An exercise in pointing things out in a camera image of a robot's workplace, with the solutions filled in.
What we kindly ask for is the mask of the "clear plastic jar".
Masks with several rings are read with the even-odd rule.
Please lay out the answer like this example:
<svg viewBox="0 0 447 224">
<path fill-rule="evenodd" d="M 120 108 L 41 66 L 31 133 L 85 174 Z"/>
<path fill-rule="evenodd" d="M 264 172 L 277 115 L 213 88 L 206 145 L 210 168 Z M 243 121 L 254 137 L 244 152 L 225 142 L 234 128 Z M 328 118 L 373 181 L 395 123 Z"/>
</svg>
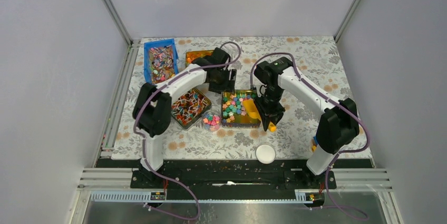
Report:
<svg viewBox="0 0 447 224">
<path fill-rule="evenodd" d="M 221 117 L 217 111 L 209 110 L 202 115 L 202 127 L 210 132 L 215 132 L 220 129 Z"/>
</svg>

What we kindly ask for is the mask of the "orange plastic scoop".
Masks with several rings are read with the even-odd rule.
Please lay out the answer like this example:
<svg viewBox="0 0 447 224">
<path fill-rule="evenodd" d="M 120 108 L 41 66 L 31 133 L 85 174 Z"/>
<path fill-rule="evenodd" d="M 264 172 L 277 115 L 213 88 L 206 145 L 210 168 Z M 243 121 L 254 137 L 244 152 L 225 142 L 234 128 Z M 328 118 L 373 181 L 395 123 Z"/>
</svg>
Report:
<svg viewBox="0 0 447 224">
<path fill-rule="evenodd" d="M 242 105 L 245 108 L 246 113 L 248 114 L 248 116 L 250 118 L 257 119 L 260 121 L 260 116 L 259 116 L 260 110 L 258 109 L 258 106 L 254 99 L 244 100 L 242 102 Z M 270 132 L 275 132 L 277 130 L 276 125 L 274 125 L 272 122 L 270 123 L 270 125 L 273 126 Z"/>
</svg>

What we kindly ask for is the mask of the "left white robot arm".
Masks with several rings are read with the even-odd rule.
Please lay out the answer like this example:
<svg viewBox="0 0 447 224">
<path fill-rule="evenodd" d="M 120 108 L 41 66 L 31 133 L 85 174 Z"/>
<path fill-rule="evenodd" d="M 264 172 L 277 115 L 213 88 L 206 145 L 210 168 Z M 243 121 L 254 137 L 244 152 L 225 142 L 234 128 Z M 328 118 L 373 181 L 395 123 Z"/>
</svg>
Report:
<svg viewBox="0 0 447 224">
<path fill-rule="evenodd" d="M 133 132 L 142 140 L 141 164 L 147 169 L 143 181 L 152 188 L 163 183 L 162 148 L 164 133 L 171 123 L 171 107 L 175 101 L 198 85 L 207 83 L 219 91 L 234 88 L 236 72 L 229 66 L 236 62 L 228 52 L 216 47 L 211 55 L 193 60 L 176 76 L 159 84 L 141 86 L 132 116 Z"/>
</svg>

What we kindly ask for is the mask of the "white jar lid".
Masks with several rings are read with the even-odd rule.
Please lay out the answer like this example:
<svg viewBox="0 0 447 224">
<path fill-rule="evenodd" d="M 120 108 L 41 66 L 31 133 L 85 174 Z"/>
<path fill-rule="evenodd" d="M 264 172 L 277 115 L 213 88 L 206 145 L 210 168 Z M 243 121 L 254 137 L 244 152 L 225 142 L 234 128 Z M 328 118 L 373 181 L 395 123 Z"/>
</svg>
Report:
<svg viewBox="0 0 447 224">
<path fill-rule="evenodd" d="M 276 151 L 269 144 L 261 144 L 256 148 L 255 156 L 260 163 L 270 164 L 276 158 Z"/>
</svg>

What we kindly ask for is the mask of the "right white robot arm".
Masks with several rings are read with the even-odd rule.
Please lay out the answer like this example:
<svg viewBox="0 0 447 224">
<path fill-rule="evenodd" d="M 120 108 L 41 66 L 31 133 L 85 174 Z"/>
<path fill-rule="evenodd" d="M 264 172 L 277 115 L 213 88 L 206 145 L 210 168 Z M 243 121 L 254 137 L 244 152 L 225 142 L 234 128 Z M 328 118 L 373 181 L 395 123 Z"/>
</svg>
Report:
<svg viewBox="0 0 447 224">
<path fill-rule="evenodd" d="M 286 53 L 273 62 L 259 59 L 252 66 L 250 78 L 259 80 L 264 88 L 253 98 L 264 131 L 272 130 L 283 118 L 285 108 L 280 100 L 285 91 L 318 118 L 317 147 L 307 160 L 308 170 L 302 174 L 304 185 L 317 187 L 340 149 L 359 135 L 355 102 L 350 98 L 341 100 L 321 89 L 298 70 L 294 58 Z"/>
</svg>

